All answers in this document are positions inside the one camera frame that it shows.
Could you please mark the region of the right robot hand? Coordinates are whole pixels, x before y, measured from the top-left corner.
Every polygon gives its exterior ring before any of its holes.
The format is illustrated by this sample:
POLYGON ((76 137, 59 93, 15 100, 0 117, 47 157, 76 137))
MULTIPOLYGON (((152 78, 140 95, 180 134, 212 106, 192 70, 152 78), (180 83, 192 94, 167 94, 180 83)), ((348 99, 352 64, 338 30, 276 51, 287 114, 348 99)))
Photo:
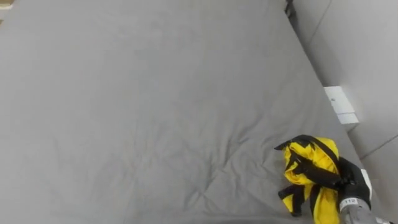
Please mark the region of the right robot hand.
POLYGON ((372 187, 366 170, 359 168, 344 157, 339 158, 341 184, 338 187, 338 206, 347 198, 357 198, 371 208, 372 187))

